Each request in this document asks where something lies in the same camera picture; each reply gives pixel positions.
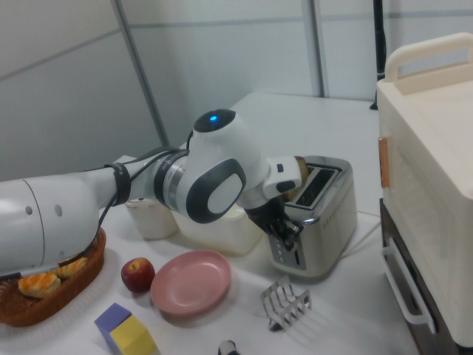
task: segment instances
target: white cup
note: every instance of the white cup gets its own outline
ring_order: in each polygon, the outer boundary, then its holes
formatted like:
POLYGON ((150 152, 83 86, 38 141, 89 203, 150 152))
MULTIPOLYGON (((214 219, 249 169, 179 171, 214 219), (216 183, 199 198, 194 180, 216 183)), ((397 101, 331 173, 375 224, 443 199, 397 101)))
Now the white cup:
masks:
POLYGON ((169 209, 158 202, 138 198, 127 201, 126 207, 138 231, 145 239, 163 239, 179 229, 169 209))

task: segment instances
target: pink plate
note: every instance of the pink plate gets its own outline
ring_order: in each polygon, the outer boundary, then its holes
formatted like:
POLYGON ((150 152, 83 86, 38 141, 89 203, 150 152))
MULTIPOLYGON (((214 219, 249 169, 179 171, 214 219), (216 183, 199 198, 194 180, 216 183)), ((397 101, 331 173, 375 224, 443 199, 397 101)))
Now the pink plate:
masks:
POLYGON ((221 254, 196 250, 175 257, 157 273, 151 298, 163 312, 192 316, 207 311, 225 296, 231 268, 221 254))

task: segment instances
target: toaster slot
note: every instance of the toaster slot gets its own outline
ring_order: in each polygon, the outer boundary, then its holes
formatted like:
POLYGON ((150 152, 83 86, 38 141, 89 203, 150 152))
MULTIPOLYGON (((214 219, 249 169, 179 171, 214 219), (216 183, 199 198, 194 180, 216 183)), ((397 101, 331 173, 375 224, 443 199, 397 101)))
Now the toaster slot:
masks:
POLYGON ((287 205, 300 209, 314 209, 329 189, 339 171, 331 167, 309 166, 310 174, 304 188, 287 205))

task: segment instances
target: white wall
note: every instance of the white wall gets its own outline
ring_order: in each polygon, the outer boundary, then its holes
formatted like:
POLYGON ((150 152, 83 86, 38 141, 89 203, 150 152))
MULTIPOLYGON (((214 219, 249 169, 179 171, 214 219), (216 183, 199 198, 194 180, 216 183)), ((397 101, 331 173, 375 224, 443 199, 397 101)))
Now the white wall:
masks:
MULTIPOLYGON (((328 97, 373 100, 376 84, 372 1, 314 0, 321 19, 321 39, 328 97)), ((417 41, 458 32, 473 33, 473 1, 384 0, 387 54, 417 41)), ((465 58, 452 53, 416 62, 406 71, 420 70, 465 58)))
POLYGON ((109 0, 0 1, 0 180, 160 145, 109 0))
POLYGON ((320 95, 309 0, 122 0, 169 140, 250 92, 320 95))

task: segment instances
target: white container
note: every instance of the white container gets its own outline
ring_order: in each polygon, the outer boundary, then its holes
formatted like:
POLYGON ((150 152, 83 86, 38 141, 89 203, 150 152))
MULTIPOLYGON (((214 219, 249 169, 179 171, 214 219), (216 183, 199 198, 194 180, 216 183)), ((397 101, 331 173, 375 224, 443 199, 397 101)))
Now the white container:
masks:
POLYGON ((172 212, 182 234, 198 245, 227 255, 249 253, 264 235, 250 221, 245 210, 233 205, 220 219, 199 224, 188 217, 172 212))
POLYGON ((138 231, 147 240, 163 239, 178 230, 169 209, 158 202, 138 198, 127 201, 126 207, 138 231))
POLYGON ((384 204, 453 340, 473 347, 473 35, 396 50, 378 83, 378 108, 384 204), (408 61, 464 48, 467 61, 398 74, 408 61))

